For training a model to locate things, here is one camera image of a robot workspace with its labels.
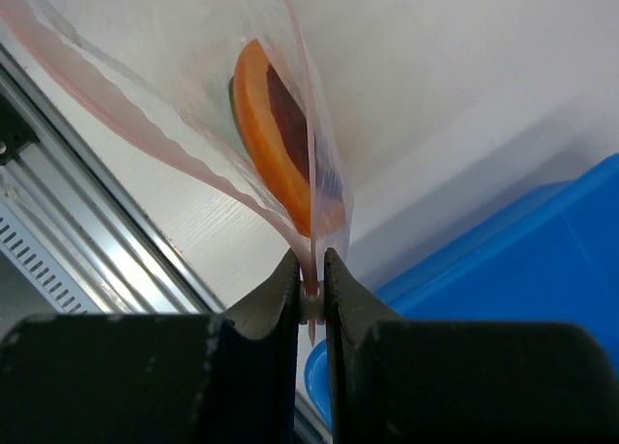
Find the red orange steak slice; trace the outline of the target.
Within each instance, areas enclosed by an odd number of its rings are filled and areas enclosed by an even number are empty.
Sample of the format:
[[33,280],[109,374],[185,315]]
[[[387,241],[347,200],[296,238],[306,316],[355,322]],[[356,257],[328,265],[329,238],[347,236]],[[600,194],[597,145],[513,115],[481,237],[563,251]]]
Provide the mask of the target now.
[[296,229],[310,236],[307,120],[257,40],[242,49],[231,80],[237,129],[255,170]]

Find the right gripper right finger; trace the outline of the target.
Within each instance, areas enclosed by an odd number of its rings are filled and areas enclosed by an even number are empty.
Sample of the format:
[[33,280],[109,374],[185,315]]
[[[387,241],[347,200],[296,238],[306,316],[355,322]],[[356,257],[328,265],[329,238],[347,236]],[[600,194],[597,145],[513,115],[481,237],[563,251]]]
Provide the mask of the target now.
[[614,443],[618,381],[562,322],[411,321],[324,258],[337,443]]

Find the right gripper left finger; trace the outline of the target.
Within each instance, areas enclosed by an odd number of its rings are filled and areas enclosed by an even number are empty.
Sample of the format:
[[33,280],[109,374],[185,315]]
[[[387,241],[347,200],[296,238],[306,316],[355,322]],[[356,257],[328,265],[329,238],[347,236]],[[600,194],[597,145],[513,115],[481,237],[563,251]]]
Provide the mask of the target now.
[[32,315],[1,343],[5,443],[290,443],[300,265],[223,313]]

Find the clear pink zip top bag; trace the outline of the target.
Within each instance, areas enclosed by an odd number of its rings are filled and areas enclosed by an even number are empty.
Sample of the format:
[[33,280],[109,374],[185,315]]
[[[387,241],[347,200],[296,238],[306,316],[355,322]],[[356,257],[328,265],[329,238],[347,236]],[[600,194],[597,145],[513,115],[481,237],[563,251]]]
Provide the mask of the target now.
[[[303,323],[324,322],[324,253],[347,252],[353,195],[293,0],[1,0],[1,16],[110,130],[268,222],[300,261]],[[237,129],[231,80],[252,40],[306,116],[309,237],[267,189]]]

